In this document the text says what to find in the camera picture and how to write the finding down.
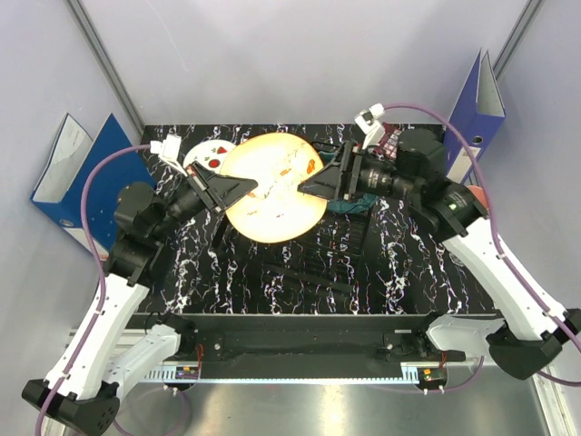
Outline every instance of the black marble surface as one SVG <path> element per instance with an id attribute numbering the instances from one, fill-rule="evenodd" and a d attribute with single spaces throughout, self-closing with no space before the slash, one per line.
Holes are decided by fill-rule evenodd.
<path id="1" fill-rule="evenodd" d="M 429 128 L 441 134 L 438 126 Z M 269 132 L 331 144 L 362 140 L 360 130 L 349 124 L 159 125 L 146 127 L 143 144 L 178 134 L 182 159 L 208 139 L 240 144 Z M 182 182 L 156 157 L 143 157 L 158 193 L 167 195 Z M 401 202 L 378 199 L 368 213 L 327 213 L 298 240 L 271 245 L 229 229 L 220 246 L 212 248 L 220 220 L 202 212 L 180 229 L 163 289 L 138 312 L 493 312 L 492 301 L 470 272 L 409 219 Z"/>

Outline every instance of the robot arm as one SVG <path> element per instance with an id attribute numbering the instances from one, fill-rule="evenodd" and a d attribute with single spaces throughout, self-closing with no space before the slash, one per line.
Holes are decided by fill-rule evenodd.
<path id="1" fill-rule="evenodd" d="M 490 355 L 510 375 L 522 380 L 530 377 L 560 353 L 567 336 L 498 255 L 484 206 L 466 186 L 446 178 L 444 146 L 432 132 L 403 132 L 395 158 L 389 154 L 380 161 L 366 153 L 371 145 L 381 147 L 385 129 L 378 119 L 383 114 L 381 104 L 359 114 L 355 121 L 366 134 L 363 145 L 344 144 L 330 163 L 299 185 L 299 191 L 329 200 L 374 193 L 405 201 L 411 218 L 469 268 L 504 317 L 479 321 L 442 315 L 427 326 L 424 335 L 428 342 L 440 351 Z M 581 311 L 566 310 L 501 244 L 503 256 L 537 291 L 550 315 L 578 334 Z"/>
<path id="2" fill-rule="evenodd" d="M 179 166 L 171 150 L 175 154 L 179 138 L 169 136 L 166 142 L 169 147 L 156 145 L 158 153 L 165 162 Z M 100 303 L 99 292 L 58 363 L 44 379 L 29 381 L 22 392 L 26 401 L 40 409 L 64 377 L 65 366 L 90 329 L 47 411 L 51 418 L 82 434 L 103 434 L 123 398 L 147 372 L 172 356 L 183 359 L 194 352 L 193 322 L 166 313 L 130 350 L 112 358 L 130 317 L 168 271 L 171 250 L 167 241 L 177 227 L 204 209 L 225 211 L 257 186 L 253 180 L 209 172 L 196 162 L 182 168 L 181 173 L 187 184 L 178 188 L 169 201 L 146 183 L 131 184 L 119 193 L 114 214 L 117 235 L 104 265 L 108 292 L 96 322 L 91 325 Z"/>

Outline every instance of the gray wall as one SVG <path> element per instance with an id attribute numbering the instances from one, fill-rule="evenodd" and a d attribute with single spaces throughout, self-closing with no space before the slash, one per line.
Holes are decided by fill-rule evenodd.
<path id="1" fill-rule="evenodd" d="M 147 124 L 348 123 L 396 101 L 449 114 L 526 2 L 83 0 Z"/>
<path id="2" fill-rule="evenodd" d="M 581 3 L 548 1 L 500 84 L 507 121 L 482 158 L 500 231 L 566 307 L 581 306 Z M 581 380 L 568 345 L 559 372 Z M 581 390 L 566 388 L 581 431 Z"/>
<path id="3" fill-rule="evenodd" d="M 33 434 L 20 399 L 64 350 L 96 285 L 90 255 L 28 196 L 66 112 L 94 137 L 114 112 L 136 133 L 63 1 L 0 2 L 0 374 L 2 434 Z"/>

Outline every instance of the purple cable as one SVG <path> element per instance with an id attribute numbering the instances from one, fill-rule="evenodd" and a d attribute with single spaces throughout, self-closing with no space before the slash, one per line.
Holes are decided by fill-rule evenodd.
<path id="1" fill-rule="evenodd" d="M 136 399 L 132 400 L 133 403 L 139 403 L 143 398 L 145 397 L 149 397 L 152 393 L 156 393 L 159 391 L 164 391 L 164 388 L 159 386 L 157 388 L 153 388 L 150 389 L 149 391 L 146 391 L 144 393 L 142 393 L 139 397 L 137 397 Z M 121 415 L 123 415 L 124 413 L 126 413 L 129 410 L 129 407 L 123 409 L 123 410 L 119 410 L 117 412 L 117 417 L 120 417 Z M 71 436 L 82 436 L 81 433 L 79 433 L 78 431 L 75 431 Z"/>
<path id="2" fill-rule="evenodd" d="M 180 394 L 180 399 L 182 400 L 182 413 L 180 414 L 180 419 L 173 426 L 173 428 L 170 431 L 168 431 L 167 433 L 165 433 L 163 436 L 173 436 L 183 426 L 183 424 L 188 419 L 188 411 L 191 408 L 191 404 L 188 401 L 188 397 L 186 397 L 185 393 L 183 393 L 182 391 L 178 391 L 178 393 Z M 133 436 L 130 432 L 125 430 L 117 420 L 113 421 L 113 426 L 123 436 Z"/>
<path id="3" fill-rule="evenodd" d="M 458 138 L 458 140 L 462 144 L 462 148 L 467 153 L 468 158 L 470 159 L 470 162 L 472 163 L 472 167 L 474 168 L 474 172 L 476 173 L 478 182 L 480 183 L 480 187 L 482 188 L 484 196 L 487 199 L 488 215 L 490 216 L 490 230 L 491 230 L 492 241 L 494 243 L 494 246 L 496 247 L 498 254 L 500 254 L 500 255 L 505 254 L 505 251 L 503 250 L 502 245 L 500 243 L 500 236 L 498 234 L 497 215 L 496 215 L 495 209 L 492 205 L 492 200 L 490 199 L 490 196 L 488 195 L 488 190 L 487 190 L 486 180 L 484 178 L 484 174 L 482 173 L 482 170 L 480 168 L 480 165 L 478 164 L 477 159 L 470 152 L 470 148 L 469 148 L 469 145 L 468 145 L 468 142 L 466 141 L 466 139 L 464 139 L 462 134 L 458 131 L 458 129 L 456 127 L 454 127 L 454 125 L 452 125 L 451 122 L 446 120 L 443 116 L 436 114 L 434 111 L 432 111 L 426 107 L 423 107 L 421 105 L 418 105 L 418 104 L 388 104 L 388 105 L 384 106 L 385 111 L 388 111 L 389 109 L 413 109 L 416 111 L 423 112 L 424 114 L 428 114 L 432 118 L 435 118 L 440 123 L 444 124 L 446 126 L 446 128 L 449 131 L 451 131 Z M 579 339 L 575 336 L 575 334 L 573 332 L 571 332 L 571 329 L 569 329 L 566 326 L 566 324 L 564 322 L 562 322 L 561 320 L 559 320 L 555 315 L 549 314 L 550 308 L 545 304 L 543 299 L 537 294 L 537 292 L 533 289 L 533 287 L 527 282 L 527 279 L 525 279 L 525 277 L 523 277 L 523 275 L 518 271 L 517 267 L 510 261 L 510 259 L 508 259 L 508 257 L 505 256 L 505 257 L 503 257 L 503 260 L 504 260 L 505 264 L 507 265 L 508 269 L 515 275 L 515 277 L 520 282 L 520 284 L 523 285 L 523 287 L 527 290 L 528 294 L 532 297 L 533 300 L 535 300 L 535 302 L 543 310 L 543 312 L 547 313 L 547 316 L 566 334 L 566 336 L 569 338 L 569 340 L 571 340 L 571 342 L 576 346 L 576 348 L 579 350 L 579 352 L 581 352 L 581 341 L 579 341 Z M 581 381 L 562 380 L 562 379 L 559 379 L 553 375 L 547 374 L 546 372 L 542 372 L 542 371 L 539 371 L 538 375 L 545 377 L 546 379 L 549 379 L 552 382 L 563 384 L 565 386 L 581 387 Z"/>
<path id="4" fill-rule="evenodd" d="M 87 177 L 86 182 L 84 183 L 83 193 L 81 194 L 81 223 L 83 224 L 84 234 L 87 238 L 87 242 L 89 244 L 89 248 L 91 249 L 91 254 L 93 255 L 94 261 L 97 264 L 97 271 L 99 272 L 99 302 L 97 303 L 96 311 L 100 312 L 103 309 L 105 304 L 105 297 L 107 294 L 105 288 L 105 272 L 103 270 L 103 266 L 101 265 L 101 259 L 99 258 L 99 253 L 97 252 L 97 248 L 94 246 L 93 236 L 91 235 L 91 230 L 89 229 L 89 222 L 87 220 L 87 198 L 89 196 L 89 189 L 91 188 L 91 183 L 93 183 L 94 177 L 101 171 L 101 169 L 110 163 L 113 159 L 118 158 L 119 156 L 123 156 L 124 154 L 128 154 L 131 152 L 136 152 L 138 150 L 147 150 L 150 145 L 138 145 L 136 147 L 128 147 L 123 148 L 107 157 L 105 157 L 100 163 L 98 163 L 94 169 L 91 171 L 89 176 Z M 94 328 L 94 325 L 97 323 L 99 315 L 95 313 L 89 324 L 87 325 L 86 330 L 81 337 L 81 340 L 77 344 L 76 348 L 71 354 L 71 358 L 69 362 L 64 366 L 63 374 L 68 374 L 71 368 L 73 368 L 74 362 L 76 361 L 77 357 L 81 353 L 91 331 Z M 50 403 L 53 401 L 54 396 L 61 388 L 64 383 L 64 377 L 61 377 L 56 381 L 54 384 L 53 389 L 48 392 L 46 399 L 43 402 L 43 406 L 40 408 L 40 412 L 38 413 L 38 418 L 36 419 L 36 425 L 34 426 L 34 435 L 35 436 L 42 436 L 42 428 L 43 428 L 43 420 L 46 412 L 48 411 L 48 407 Z"/>
<path id="5" fill-rule="evenodd" d="M 482 369 L 482 366 L 484 365 L 484 356 L 480 358 L 480 362 L 478 363 L 478 366 L 476 368 L 476 370 L 474 371 L 474 373 L 472 375 L 470 375 L 470 377 L 468 377 L 466 379 L 466 381 L 464 381 L 462 384 L 459 384 L 458 386 L 452 386 L 451 388 L 447 388 L 444 389 L 444 392 L 456 392 L 456 391 L 462 391 L 464 388 L 467 388 L 469 385 L 471 385 L 475 379 L 478 378 L 478 375 L 480 374 L 480 370 Z M 414 390 L 414 391 L 404 391 L 402 389 L 393 389 L 393 388 L 389 388 L 387 386 L 380 386 L 380 385 L 374 385 L 372 386 L 375 389 L 380 389 L 382 391 L 387 391 L 387 392 L 394 392 L 394 393 L 413 393 L 413 394 L 421 394 L 421 395 L 425 395 L 425 394 L 433 394 L 433 393 L 439 393 L 442 394 L 444 392 L 442 391 L 418 391 L 418 390 Z"/>

